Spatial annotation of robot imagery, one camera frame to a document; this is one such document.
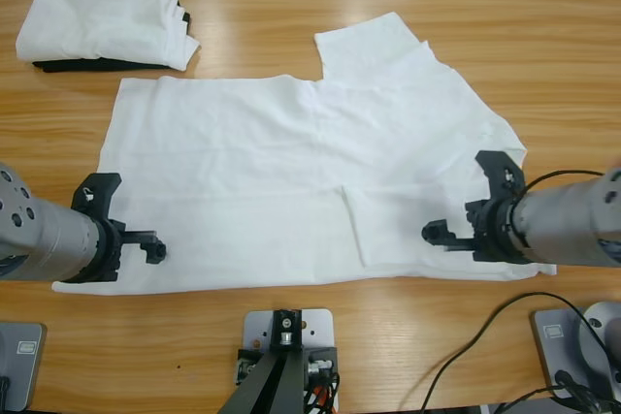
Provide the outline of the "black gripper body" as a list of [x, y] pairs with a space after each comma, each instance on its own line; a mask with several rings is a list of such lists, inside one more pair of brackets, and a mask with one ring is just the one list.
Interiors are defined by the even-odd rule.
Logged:
[[481, 263], [531, 264], [514, 244], [508, 214], [512, 199], [489, 199], [465, 204], [474, 229], [473, 258]]
[[73, 283], [115, 282], [120, 268], [125, 224], [116, 220], [94, 220], [99, 234], [92, 260], [72, 277]]

